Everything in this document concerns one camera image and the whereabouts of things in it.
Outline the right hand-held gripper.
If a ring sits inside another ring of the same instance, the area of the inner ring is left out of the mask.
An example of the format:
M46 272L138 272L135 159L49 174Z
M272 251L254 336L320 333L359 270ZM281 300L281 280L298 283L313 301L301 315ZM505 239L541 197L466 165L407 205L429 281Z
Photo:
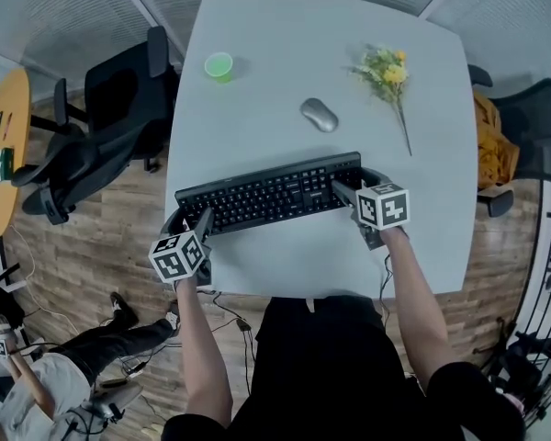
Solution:
M380 232L410 221L410 191L376 170L362 167L364 187L356 190L332 180L332 191L345 207L354 208L352 219L370 251L384 245Z

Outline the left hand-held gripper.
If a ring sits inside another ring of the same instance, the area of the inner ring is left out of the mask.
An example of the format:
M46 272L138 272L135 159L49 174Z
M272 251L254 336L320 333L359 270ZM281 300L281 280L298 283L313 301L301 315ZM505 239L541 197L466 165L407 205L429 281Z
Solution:
M212 207L201 213L196 232L185 232L185 211L176 209L166 220L161 235L168 236L154 243L148 257L159 279L165 284L174 284L194 277L199 286L210 286L211 248L204 242L210 236L214 223Z

